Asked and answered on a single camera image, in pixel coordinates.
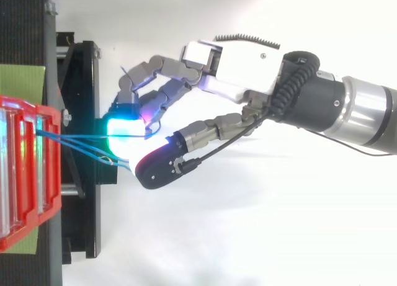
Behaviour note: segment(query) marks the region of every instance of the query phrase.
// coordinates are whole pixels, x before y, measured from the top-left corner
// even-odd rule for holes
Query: robotic hand
[[[157,74],[171,80],[139,98],[136,91]],[[190,42],[179,61],[154,56],[122,76],[119,86],[110,110],[124,115],[139,110],[147,128],[193,87],[246,104],[242,114],[194,122],[160,143],[155,138],[145,140],[147,151],[134,155],[130,168],[147,189],[194,170],[267,118],[323,132],[321,136],[333,140],[397,153],[397,91],[319,71],[315,55],[284,54],[280,45],[259,38],[230,35]],[[228,141],[201,158],[184,161],[186,153],[215,139]]]

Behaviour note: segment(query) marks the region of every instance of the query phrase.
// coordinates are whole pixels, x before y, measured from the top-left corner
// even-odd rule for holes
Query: coiled black cable
[[[289,78],[276,86],[272,96],[270,112],[282,120],[285,111],[299,95],[303,85],[320,67],[319,58],[306,51],[293,51],[284,55],[284,59],[293,63],[303,63]]]

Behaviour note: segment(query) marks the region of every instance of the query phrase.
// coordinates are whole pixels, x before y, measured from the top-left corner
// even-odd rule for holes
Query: red crate
[[[2,123],[1,135],[4,136],[4,130],[7,130],[7,154],[0,158],[7,156],[7,162],[2,160],[2,163],[8,168],[8,173],[3,175],[7,176],[8,189],[7,186],[0,188],[0,192],[3,191],[0,199],[6,202],[8,195],[10,219],[8,235],[4,236],[7,233],[4,227],[7,225],[0,227],[0,230],[3,228],[5,231],[0,234],[1,252],[26,237],[36,226],[51,218],[61,208],[60,144],[35,134],[38,121],[42,124],[43,130],[59,134],[61,115],[51,107],[32,105],[21,99],[6,96],[0,96],[0,114],[6,115],[2,120],[7,120],[7,126]],[[38,185],[44,188],[41,201]],[[2,210],[1,205],[2,202],[0,215],[6,215],[6,205],[3,203]]]

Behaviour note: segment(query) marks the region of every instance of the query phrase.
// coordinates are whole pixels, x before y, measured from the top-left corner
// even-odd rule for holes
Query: black cable
[[[306,51],[293,51],[284,55],[284,60],[293,63],[304,63],[291,74],[284,82],[276,85],[272,95],[271,111],[280,120],[284,113],[293,104],[294,99],[299,95],[301,88],[307,83],[320,67],[319,58]]]
[[[392,154],[370,154],[370,153],[367,153],[367,152],[365,152],[365,151],[361,151],[361,150],[359,150],[358,148],[355,148],[354,146],[348,145],[348,144],[346,144],[346,143],[344,143],[344,142],[342,142],[342,141],[339,141],[339,140],[336,140],[336,139],[327,137],[327,136],[325,136],[325,135],[323,135],[323,134],[320,134],[320,133],[317,133],[317,132],[314,132],[314,131],[310,131],[310,130],[306,130],[306,131],[307,131],[307,132],[310,132],[310,133],[313,133],[313,134],[315,134],[315,135],[317,135],[317,136],[323,137],[323,138],[325,138],[325,139],[331,140],[331,141],[333,141],[333,142],[336,142],[336,143],[338,143],[338,144],[340,144],[340,145],[346,146],[347,148],[350,148],[350,149],[352,149],[352,150],[354,150],[354,151],[358,151],[359,153],[366,154],[367,156],[371,156],[371,157],[392,156]]]
[[[238,133],[236,136],[232,137],[232,139],[226,141],[224,144],[222,144],[221,146],[215,148],[213,151],[209,152],[208,154],[205,154],[204,156],[202,156],[201,158],[199,158],[200,162],[208,159],[209,157],[212,157],[214,154],[216,154],[217,152],[223,150],[224,148],[226,148],[227,146],[231,145],[233,142],[235,142],[237,139],[243,137],[245,134],[247,134],[249,131],[251,131],[253,128],[255,128],[256,126],[258,126],[260,123],[262,123],[264,120],[266,120],[267,118],[269,118],[269,114],[265,114],[263,117],[257,119],[255,122],[253,122],[252,124],[250,124],[248,127],[246,127],[243,131],[241,131],[240,133]]]
[[[231,145],[233,142],[235,142],[237,139],[243,137],[245,134],[247,134],[249,131],[251,131],[253,128],[258,126],[260,123],[265,121],[270,115],[268,114],[268,111],[266,111],[265,115],[256,121],[254,121],[252,124],[250,124],[248,127],[246,127],[243,131],[238,133],[236,136],[232,137],[232,139],[226,141],[224,144],[221,146],[215,148],[213,151],[209,152],[208,154],[205,154],[201,158],[196,158],[196,159],[190,159],[187,161],[184,161],[179,164],[179,169],[183,174],[187,174],[190,171],[193,171],[194,169],[197,168],[198,165],[202,163],[202,161],[212,157],[214,154],[218,153],[219,151],[223,150],[224,148],[228,147]]]
[[[320,67],[320,60],[318,57],[310,52],[305,51],[293,51],[284,55],[284,59],[288,61],[300,61],[304,60],[304,63],[300,68],[293,73],[280,87],[276,88],[274,95],[272,96],[272,102],[270,110],[272,114],[282,118],[285,111],[291,106],[294,98],[299,94],[302,86],[312,77]],[[184,172],[184,166],[186,171],[191,171],[196,168],[202,161],[212,157],[214,154],[223,150],[227,146],[231,145],[237,139],[241,138],[247,132],[258,126],[261,122],[270,117],[269,111],[264,113],[264,116],[257,119],[250,126],[246,127],[243,131],[238,133],[232,139],[228,140],[221,146],[215,148],[213,151],[205,154],[201,158],[191,159],[181,164],[182,172]]]

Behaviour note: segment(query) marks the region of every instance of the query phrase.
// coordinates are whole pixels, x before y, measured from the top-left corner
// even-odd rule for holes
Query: white wall
[[[395,0],[58,1],[58,30],[102,49],[102,114],[120,65],[178,58],[187,42],[224,33],[312,51],[325,71],[397,87]],[[239,110],[194,91],[169,109],[163,134]],[[121,169],[118,185],[102,187],[102,252],[73,255],[64,284],[397,285],[395,169],[395,158],[270,122],[163,189]]]

